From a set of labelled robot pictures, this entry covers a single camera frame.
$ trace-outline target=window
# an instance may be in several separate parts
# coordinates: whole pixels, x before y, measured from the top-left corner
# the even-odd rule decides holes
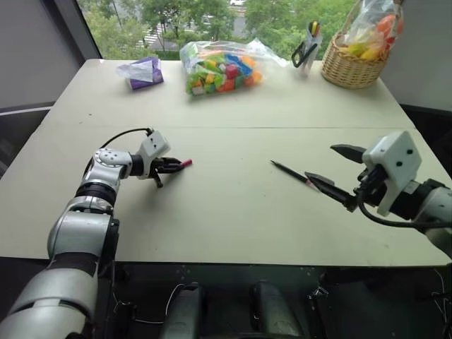
[[[322,23],[321,59],[355,0],[78,0],[105,59],[140,59],[151,53],[178,59],[189,41],[255,37],[280,57],[303,40],[307,23]]]

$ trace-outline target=white wall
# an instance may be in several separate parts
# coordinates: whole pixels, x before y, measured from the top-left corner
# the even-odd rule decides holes
[[[57,100],[78,68],[40,0],[0,0],[0,108]]]
[[[399,103],[452,111],[452,0],[405,0],[403,9],[381,77]]]

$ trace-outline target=pen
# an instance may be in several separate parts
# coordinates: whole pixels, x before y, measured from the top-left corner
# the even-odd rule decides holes
[[[296,173],[294,170],[290,169],[289,167],[286,167],[282,164],[280,164],[279,162],[270,160],[272,164],[274,164],[277,168],[279,168],[280,170],[282,170],[283,172],[287,173],[288,175],[290,175],[291,177],[294,177],[295,179],[300,180],[303,184],[315,189],[316,191],[318,191],[317,187],[312,184],[308,178],[302,176],[300,173]]]

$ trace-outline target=table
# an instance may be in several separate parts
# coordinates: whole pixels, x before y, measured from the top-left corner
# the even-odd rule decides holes
[[[398,129],[422,155],[418,179],[451,184],[422,136],[381,81],[363,90],[309,79],[294,69],[257,88],[191,98],[179,62],[165,82],[131,92],[114,73],[124,61],[89,60],[0,181],[0,256],[46,258],[47,234],[77,189],[90,154],[110,136],[154,126],[168,155],[194,165],[153,181],[121,183],[118,261],[442,266],[450,259],[419,232],[374,224],[276,170],[270,159],[317,172],[351,190],[362,166],[334,143],[371,145]],[[143,135],[112,147],[138,150]]]

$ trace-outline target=basket handle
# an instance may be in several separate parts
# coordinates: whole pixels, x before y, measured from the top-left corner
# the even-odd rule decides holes
[[[344,24],[343,24],[342,28],[340,29],[341,34],[345,34],[349,30],[350,26],[352,25],[353,19],[359,12],[359,8],[361,7],[362,1],[363,0],[356,0],[355,5],[353,5],[352,10],[348,13],[347,18],[345,19]],[[393,21],[393,26],[391,28],[391,32],[396,30],[398,21],[400,19],[401,8],[402,8],[401,5],[402,5],[402,0],[394,0],[394,10],[396,13],[395,13],[395,20]]]

